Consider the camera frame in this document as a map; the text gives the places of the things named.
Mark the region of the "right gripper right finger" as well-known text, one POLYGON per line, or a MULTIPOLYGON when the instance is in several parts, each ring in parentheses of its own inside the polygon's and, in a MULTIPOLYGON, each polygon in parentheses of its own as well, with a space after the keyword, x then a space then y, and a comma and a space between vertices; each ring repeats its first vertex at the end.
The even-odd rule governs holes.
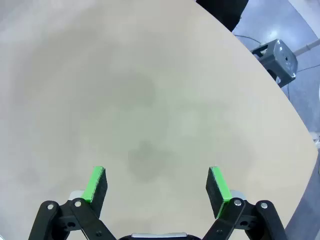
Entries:
POLYGON ((286 240, 288 237, 274 204, 256 204, 233 196, 219 167, 208 169, 206 191, 215 221, 204 240, 228 240, 234 230, 243 230, 250 240, 286 240))

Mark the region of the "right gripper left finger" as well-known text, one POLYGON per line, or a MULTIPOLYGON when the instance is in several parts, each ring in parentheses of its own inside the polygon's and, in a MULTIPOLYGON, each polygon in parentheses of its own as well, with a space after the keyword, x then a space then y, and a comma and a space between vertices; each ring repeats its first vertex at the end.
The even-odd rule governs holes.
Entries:
POLYGON ((114 240, 115 236, 100 220, 108 189, 106 169, 95 166, 80 195, 63 205, 44 201, 32 225, 30 240, 66 240, 72 231, 81 231, 87 240, 114 240))

